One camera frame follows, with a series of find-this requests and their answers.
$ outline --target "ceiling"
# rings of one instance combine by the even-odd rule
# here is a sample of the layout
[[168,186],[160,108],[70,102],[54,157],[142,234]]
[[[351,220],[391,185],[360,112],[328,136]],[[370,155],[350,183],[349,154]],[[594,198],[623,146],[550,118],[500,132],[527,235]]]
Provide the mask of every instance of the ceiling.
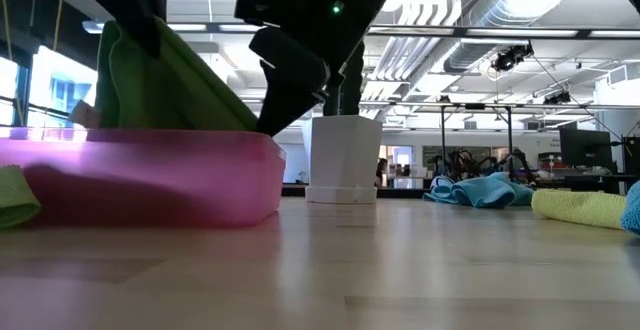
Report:
[[[109,18],[109,14],[93,0],[67,1],[98,21]],[[422,2],[424,0],[403,1]],[[441,4],[439,1],[446,2],[447,0],[433,0],[434,3]],[[470,3],[472,0],[461,1],[463,14],[473,8],[473,4]],[[234,5],[235,0],[169,0],[167,20],[170,23],[239,21],[233,17]],[[453,5],[451,3],[449,7],[449,10],[452,11]],[[381,12],[375,23],[398,24],[399,21],[402,21],[402,14],[402,7],[392,12]],[[557,6],[533,22],[531,26],[639,28],[640,15],[628,0],[561,0]],[[206,59],[207,54],[215,51],[229,62],[233,73],[228,78],[228,84],[241,97],[264,96],[267,84],[259,65],[259,58],[248,49],[251,35],[181,34],[181,36],[203,58]],[[371,74],[374,71],[381,61],[390,39],[389,37],[365,38],[365,73]],[[492,102],[496,97],[507,102],[530,100],[541,102],[542,97],[534,99],[531,95],[536,91],[555,85],[556,80],[569,79],[567,83],[570,84],[572,95],[579,102],[588,102],[593,100],[595,79],[606,75],[607,70],[617,68],[625,62],[640,59],[640,42],[538,40],[533,41],[532,45],[539,62],[532,58],[527,59],[518,65],[513,72],[500,77],[497,81],[493,79],[495,74],[487,72],[490,64],[488,60],[479,61],[476,66],[469,69],[465,76],[462,76],[455,83],[438,89],[435,93],[431,92],[429,96],[421,94],[421,89],[415,85],[416,79],[410,77],[407,80],[413,81],[411,86],[416,89],[409,99],[412,101],[433,100],[442,91],[448,94],[452,101],[459,102]],[[542,66],[553,76],[553,79]],[[408,96],[406,90],[403,90],[399,83],[381,85],[382,90],[376,96],[371,96],[370,92],[366,90],[366,86],[369,86],[369,83],[363,86],[366,93],[365,98],[370,100],[385,100],[389,96],[395,98],[407,98]],[[256,104],[252,104],[251,107],[256,112],[260,109],[260,105]],[[379,113],[381,112],[375,111],[367,113],[367,115],[373,117]]]

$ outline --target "pink plastic tub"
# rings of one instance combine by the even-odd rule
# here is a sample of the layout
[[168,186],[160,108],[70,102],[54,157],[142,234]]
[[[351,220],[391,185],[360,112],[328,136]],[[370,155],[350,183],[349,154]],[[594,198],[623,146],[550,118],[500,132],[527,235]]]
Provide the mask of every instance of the pink plastic tub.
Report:
[[33,225],[252,226],[277,211],[284,152],[265,135],[0,129],[42,212]]

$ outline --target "ceiling duct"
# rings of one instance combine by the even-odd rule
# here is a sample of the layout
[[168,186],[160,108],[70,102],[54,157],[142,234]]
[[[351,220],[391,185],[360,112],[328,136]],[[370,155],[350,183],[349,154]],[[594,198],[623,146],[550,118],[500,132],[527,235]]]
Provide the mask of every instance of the ceiling duct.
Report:
[[[529,26],[562,0],[479,0],[457,25],[474,27]],[[494,51],[495,44],[461,43],[457,39],[440,41],[412,77],[416,84],[432,71],[465,72]]]

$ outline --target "yellow-green cloth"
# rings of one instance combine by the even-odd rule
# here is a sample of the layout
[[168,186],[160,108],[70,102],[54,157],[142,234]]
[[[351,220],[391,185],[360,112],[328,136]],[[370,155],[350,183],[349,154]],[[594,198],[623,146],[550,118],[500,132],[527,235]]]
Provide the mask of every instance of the yellow-green cloth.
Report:
[[599,192],[538,190],[533,211],[543,217],[590,226],[620,229],[625,197]]
[[157,58],[115,21],[105,24],[98,54],[100,126],[254,131],[253,112],[162,20],[156,27]]
[[31,192],[19,166],[0,168],[0,228],[31,220],[40,212],[40,202]]

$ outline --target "white ceiling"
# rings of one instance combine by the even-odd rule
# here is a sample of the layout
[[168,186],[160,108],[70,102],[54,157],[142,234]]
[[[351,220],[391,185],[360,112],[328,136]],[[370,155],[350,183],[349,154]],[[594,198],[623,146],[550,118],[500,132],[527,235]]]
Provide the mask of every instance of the white ceiling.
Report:
[[[68,0],[96,20],[105,20],[108,14],[92,0]],[[233,18],[234,0],[169,0],[168,22],[229,22]],[[376,23],[397,22],[400,11],[381,13]],[[563,0],[556,8],[539,19],[534,26],[544,27],[638,27],[640,15],[628,0]],[[223,55],[234,67],[236,76],[230,86],[240,95],[264,94],[266,82],[259,66],[259,58],[248,49],[250,35],[182,35],[196,52],[206,52],[211,43],[217,43]],[[389,38],[367,37],[365,39],[365,67],[373,68],[378,63]],[[604,67],[612,61],[640,59],[640,42],[605,41],[534,41],[536,56],[557,80],[573,77],[572,92],[579,101],[589,101],[592,97],[591,80],[602,76],[602,71],[586,70],[590,67]],[[577,62],[583,62],[581,70]],[[511,94],[509,101],[515,101],[553,85],[551,79],[535,61],[527,61],[497,83],[489,79],[482,65],[481,76],[465,76],[457,85],[463,92],[455,95],[459,101],[493,100],[491,94]]]

